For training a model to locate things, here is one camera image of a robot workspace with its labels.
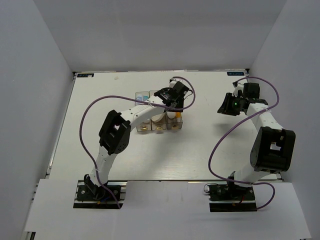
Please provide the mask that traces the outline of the white oval compact case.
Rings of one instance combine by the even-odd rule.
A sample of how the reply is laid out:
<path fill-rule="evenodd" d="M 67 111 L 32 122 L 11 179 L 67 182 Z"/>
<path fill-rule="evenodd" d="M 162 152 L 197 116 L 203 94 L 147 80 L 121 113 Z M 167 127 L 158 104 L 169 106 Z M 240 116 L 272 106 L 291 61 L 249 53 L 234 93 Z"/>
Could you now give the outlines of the white oval compact case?
<path fill-rule="evenodd" d="M 176 113 L 173 111 L 167 111 L 166 115 L 169 119 L 174 119 L 176 117 Z"/>

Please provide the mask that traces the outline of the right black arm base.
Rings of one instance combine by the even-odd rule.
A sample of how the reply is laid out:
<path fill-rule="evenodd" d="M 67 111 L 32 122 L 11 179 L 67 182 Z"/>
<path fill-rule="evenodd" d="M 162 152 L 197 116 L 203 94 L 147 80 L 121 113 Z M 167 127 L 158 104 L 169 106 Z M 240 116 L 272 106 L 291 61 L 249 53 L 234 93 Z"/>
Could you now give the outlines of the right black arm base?
<path fill-rule="evenodd" d="M 242 187 L 234 182 L 227 184 L 208 183 L 203 188 L 209 196 L 211 213 L 256 212 L 253 187 Z"/>

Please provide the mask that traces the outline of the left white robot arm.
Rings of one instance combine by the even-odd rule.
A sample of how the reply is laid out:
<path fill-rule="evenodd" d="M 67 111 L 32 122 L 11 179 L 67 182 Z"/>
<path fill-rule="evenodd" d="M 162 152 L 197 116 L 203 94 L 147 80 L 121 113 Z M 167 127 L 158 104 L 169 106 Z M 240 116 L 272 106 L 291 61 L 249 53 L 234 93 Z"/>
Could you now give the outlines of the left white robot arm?
<path fill-rule="evenodd" d="M 156 91 L 147 100 L 142 101 L 118 95 L 107 95 L 94 100 L 85 110 L 79 127 L 79 138 L 85 152 L 92 159 L 94 168 L 92 172 L 84 177 L 84 183 L 88 193 L 94 199 L 99 200 L 105 196 L 109 172 L 118 154 L 123 152 L 130 141 L 131 131 L 152 117 L 163 114 L 166 111 L 182 112 L 192 106 L 184 106 L 187 92 L 195 93 L 192 85 L 186 86 L 181 81 L 182 77 L 173 77 L 169 86 Z M 94 158 L 84 144 L 82 129 L 85 117 L 89 109 L 98 101 L 108 98 L 118 98 L 138 103 L 134 107 L 117 112 L 111 110 L 98 133 L 99 151 Z"/>

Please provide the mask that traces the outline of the round cream powder puff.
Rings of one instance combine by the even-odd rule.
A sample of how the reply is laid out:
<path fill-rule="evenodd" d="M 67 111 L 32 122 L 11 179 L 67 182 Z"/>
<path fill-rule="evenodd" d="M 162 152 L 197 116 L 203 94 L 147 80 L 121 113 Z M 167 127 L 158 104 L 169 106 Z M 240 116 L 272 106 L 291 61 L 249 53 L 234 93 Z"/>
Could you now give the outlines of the round cream powder puff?
<path fill-rule="evenodd" d="M 153 116 L 153 117 L 151 118 L 151 120 L 152 120 L 154 123 L 158 123 L 158 122 L 160 122 L 160 121 L 163 119 L 164 116 L 165 116 L 165 113 L 157 114 L 157 115 Z"/>

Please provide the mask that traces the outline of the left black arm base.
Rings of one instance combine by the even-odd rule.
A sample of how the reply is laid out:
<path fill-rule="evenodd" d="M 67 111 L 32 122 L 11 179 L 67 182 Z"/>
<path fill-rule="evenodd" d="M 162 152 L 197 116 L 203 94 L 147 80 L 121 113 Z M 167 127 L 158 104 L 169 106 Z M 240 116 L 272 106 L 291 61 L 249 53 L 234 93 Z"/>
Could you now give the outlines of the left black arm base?
<path fill-rule="evenodd" d="M 119 206 L 113 196 L 104 188 L 97 196 L 94 196 L 83 180 L 79 180 L 76 187 L 73 208 L 74 209 L 113 209 L 119 210 L 126 196 L 126 181 L 111 181 L 106 185 L 117 199 Z"/>

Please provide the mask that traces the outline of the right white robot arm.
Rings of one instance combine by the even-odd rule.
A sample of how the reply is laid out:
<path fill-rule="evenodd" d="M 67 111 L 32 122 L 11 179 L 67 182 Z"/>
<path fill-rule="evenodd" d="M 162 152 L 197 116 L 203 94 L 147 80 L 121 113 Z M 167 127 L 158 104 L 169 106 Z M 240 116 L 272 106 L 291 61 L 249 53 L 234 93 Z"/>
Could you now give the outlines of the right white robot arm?
<path fill-rule="evenodd" d="M 243 195 L 244 188 L 265 176 L 286 172 L 290 168 L 296 134 L 282 127 L 273 117 L 267 101 L 260 98 L 259 84 L 234 82 L 233 85 L 234 92 L 225 95 L 217 112 L 229 116 L 243 112 L 257 130 L 249 163 L 234 171 L 229 178 L 235 181 L 225 187 L 226 195 L 236 200 Z"/>

